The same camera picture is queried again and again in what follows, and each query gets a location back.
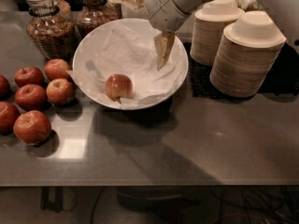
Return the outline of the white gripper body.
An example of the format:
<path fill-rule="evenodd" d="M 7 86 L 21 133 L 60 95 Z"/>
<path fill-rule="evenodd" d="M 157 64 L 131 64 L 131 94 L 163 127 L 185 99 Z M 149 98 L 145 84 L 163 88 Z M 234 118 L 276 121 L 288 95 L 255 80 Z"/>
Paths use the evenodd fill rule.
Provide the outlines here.
<path fill-rule="evenodd" d="M 162 32 L 175 32 L 188 19 L 172 0 L 145 0 L 149 23 Z"/>

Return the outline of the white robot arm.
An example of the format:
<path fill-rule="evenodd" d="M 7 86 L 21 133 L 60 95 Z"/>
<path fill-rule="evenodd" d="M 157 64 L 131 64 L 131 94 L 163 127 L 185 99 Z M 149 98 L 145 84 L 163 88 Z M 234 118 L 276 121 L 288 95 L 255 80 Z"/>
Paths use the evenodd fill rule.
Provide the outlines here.
<path fill-rule="evenodd" d="M 213 0 L 108 0 L 110 3 L 125 5 L 132 11 L 142 8 L 154 29 L 160 33 L 154 38 L 157 53 L 157 69 L 163 68 L 170 56 L 175 40 L 175 31 L 202 4 Z"/>

